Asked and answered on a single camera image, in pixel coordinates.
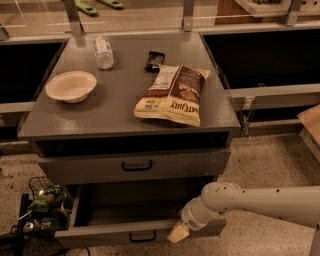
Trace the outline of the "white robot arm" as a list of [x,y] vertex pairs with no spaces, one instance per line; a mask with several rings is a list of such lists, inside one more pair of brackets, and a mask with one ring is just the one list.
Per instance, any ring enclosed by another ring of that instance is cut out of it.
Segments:
[[189,201],[167,236],[172,243],[187,238],[228,211],[243,210],[315,229],[309,256],[320,256],[320,187],[241,188],[211,182]]

